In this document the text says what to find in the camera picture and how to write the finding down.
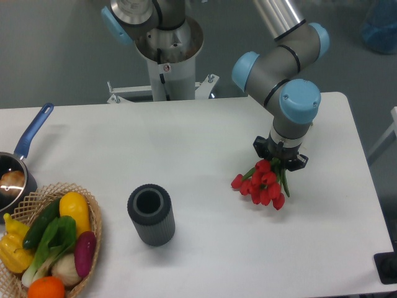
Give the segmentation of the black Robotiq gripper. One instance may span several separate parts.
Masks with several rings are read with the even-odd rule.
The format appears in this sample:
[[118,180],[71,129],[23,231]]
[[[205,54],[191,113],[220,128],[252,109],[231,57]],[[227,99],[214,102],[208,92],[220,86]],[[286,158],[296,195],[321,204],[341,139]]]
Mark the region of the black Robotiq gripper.
[[259,158],[269,161],[277,158],[280,160],[282,168],[288,171],[303,169],[308,163],[308,157],[299,153],[300,145],[289,148],[286,147],[285,142],[275,143],[271,137],[257,136],[253,147]]

